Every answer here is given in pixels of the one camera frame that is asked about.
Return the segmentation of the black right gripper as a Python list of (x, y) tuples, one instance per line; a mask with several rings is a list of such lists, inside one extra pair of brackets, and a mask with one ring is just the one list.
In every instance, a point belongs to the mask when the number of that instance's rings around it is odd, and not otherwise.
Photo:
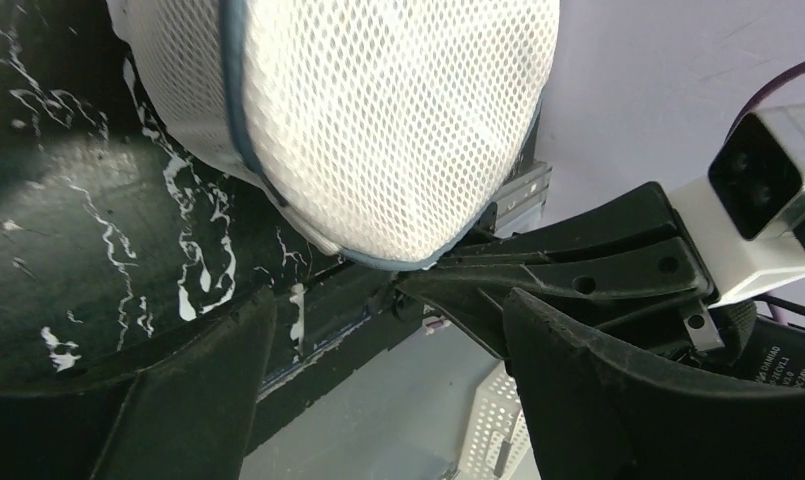
[(701, 369), (740, 380), (805, 388), (805, 327), (759, 314), (752, 300), (713, 308), (709, 314), (724, 347), (702, 355)]

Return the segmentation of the white mesh bag blue trim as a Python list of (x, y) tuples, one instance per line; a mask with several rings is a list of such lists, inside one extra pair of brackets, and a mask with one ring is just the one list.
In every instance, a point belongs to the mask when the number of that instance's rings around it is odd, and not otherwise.
[(329, 254), (391, 271), (468, 232), (532, 133), (560, 5), (112, 1), (168, 134)]

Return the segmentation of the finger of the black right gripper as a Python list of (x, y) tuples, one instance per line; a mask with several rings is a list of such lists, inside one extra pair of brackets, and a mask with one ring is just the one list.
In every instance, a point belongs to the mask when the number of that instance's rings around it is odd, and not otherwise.
[(510, 238), (465, 239), (397, 290), (454, 323), (493, 357), (509, 357), (506, 298), (524, 290), (557, 312), (662, 351), (685, 341), (681, 308), (718, 298), (705, 262), (660, 184)]

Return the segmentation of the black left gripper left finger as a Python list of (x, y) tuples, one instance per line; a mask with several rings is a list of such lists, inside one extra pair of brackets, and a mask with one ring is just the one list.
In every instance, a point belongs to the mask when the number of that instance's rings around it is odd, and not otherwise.
[(235, 479), (276, 327), (262, 288), (87, 368), (0, 384), (0, 479)]

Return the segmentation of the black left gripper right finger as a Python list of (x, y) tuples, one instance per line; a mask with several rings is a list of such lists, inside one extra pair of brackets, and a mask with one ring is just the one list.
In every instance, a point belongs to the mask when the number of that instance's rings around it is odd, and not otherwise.
[(544, 479), (805, 479), (805, 389), (685, 366), (526, 291), (503, 325)]

